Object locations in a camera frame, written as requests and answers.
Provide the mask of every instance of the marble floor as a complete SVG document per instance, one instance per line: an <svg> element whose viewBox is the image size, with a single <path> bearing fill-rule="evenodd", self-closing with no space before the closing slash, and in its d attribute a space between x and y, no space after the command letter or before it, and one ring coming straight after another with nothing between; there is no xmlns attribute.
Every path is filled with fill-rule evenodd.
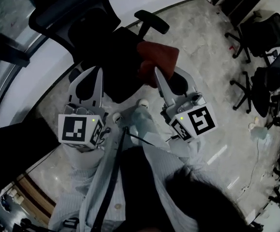
<svg viewBox="0 0 280 232"><path fill-rule="evenodd" d="M265 63L261 58L252 58L252 63L245 64L244 54L237 59L232 58L231 46L237 45L224 37L232 26L219 8L207 0L188 1L158 15L170 25L169 32L162 35L151 29L145 40L180 50L177 66L193 76L198 90L212 104L217 117L219 128L205 136L203 158L208 163L207 169L218 173L221 185L238 202L246 216L252 212L257 214L276 183L272 170L280 147L280 129L271 128L265 141L253 141L248 124L258 114L254 108L246 114L247 104L237 111L232 109L242 94L238 88L230 86L229 81L235 78L243 83L243 70L252 75L257 67L264 67ZM130 29L139 31L136 26ZM68 87L69 81L65 77L37 107L55 133L57 116L63 112ZM159 114L164 101L157 89L142 87L122 104L111 102L105 95L103 106L111 115L133 106L140 98L150 102L149 111L158 130L165 140L168 139L172 133ZM260 118L261 126L265 122L266 119ZM70 188L70 168L60 146L29 175L51 199L57 201L61 192Z"/></svg>

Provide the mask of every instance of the black office chair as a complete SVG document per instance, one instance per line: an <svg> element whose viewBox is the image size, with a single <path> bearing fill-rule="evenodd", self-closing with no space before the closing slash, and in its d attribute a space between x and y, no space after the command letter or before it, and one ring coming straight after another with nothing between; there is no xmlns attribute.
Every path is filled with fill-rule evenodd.
<svg viewBox="0 0 280 232"><path fill-rule="evenodd" d="M257 68L255 75L251 78L252 88L247 72L243 74L246 78L246 87L235 80L230 81L230 85L235 84L244 91L244 97L237 106L233 106L233 109L237 110L247 100L249 108L246 113L251 112L253 102L257 112L262 117L266 117L270 107L270 92L280 88L280 54L269 67Z"/></svg>
<svg viewBox="0 0 280 232"><path fill-rule="evenodd" d="M169 25L154 14L140 10L135 17L143 21L138 35L120 27L109 0L54 0L38 7L29 26L64 46L81 63L83 70L101 66L104 91L116 103L132 96L143 82L137 78L143 59L137 45L150 27L165 34Z"/></svg>
<svg viewBox="0 0 280 232"><path fill-rule="evenodd" d="M275 13L270 18L262 22L251 22L248 20L240 25L238 31L239 38L231 33L226 33L225 37L231 37L240 43L240 48L236 54L232 57L237 58L244 49L247 56L247 63L251 62L248 49L251 51L254 57L264 57L277 54L267 54L269 50L280 46L280 14Z"/></svg>

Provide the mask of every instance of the white sneaker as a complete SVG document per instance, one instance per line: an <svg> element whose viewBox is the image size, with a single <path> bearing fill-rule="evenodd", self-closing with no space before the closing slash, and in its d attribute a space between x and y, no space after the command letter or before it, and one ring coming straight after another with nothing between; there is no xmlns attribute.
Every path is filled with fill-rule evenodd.
<svg viewBox="0 0 280 232"><path fill-rule="evenodd" d="M121 113L115 113L115 114L113 114L112 119L113 119L113 122L115 124L117 124L120 120L123 119L123 116L121 115Z"/></svg>
<svg viewBox="0 0 280 232"><path fill-rule="evenodd" d="M149 102L146 99L141 99L138 103L138 106L144 106L148 110L149 109Z"/></svg>

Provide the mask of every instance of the red cloth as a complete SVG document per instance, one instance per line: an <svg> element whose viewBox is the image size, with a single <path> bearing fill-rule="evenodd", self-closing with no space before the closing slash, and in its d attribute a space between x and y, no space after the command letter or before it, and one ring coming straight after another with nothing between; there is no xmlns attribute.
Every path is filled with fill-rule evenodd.
<svg viewBox="0 0 280 232"><path fill-rule="evenodd" d="M178 60L178 48L143 41L137 45L137 51L144 59L138 77L146 84L156 88L154 68L157 66L166 79L170 79L174 73L174 68Z"/></svg>

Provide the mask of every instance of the shoe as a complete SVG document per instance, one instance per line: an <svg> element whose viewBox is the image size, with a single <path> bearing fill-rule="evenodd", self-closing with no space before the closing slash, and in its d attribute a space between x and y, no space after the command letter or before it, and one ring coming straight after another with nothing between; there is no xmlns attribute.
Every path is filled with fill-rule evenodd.
<svg viewBox="0 0 280 232"><path fill-rule="evenodd" d="M138 106L144 106L147 110L149 109L149 102L146 99L141 99L138 103Z"/></svg>
<svg viewBox="0 0 280 232"><path fill-rule="evenodd" d="M123 116L121 115L121 113L115 113L115 114L113 114L112 119L113 119L113 122L115 124L117 124L120 120L123 119Z"/></svg>

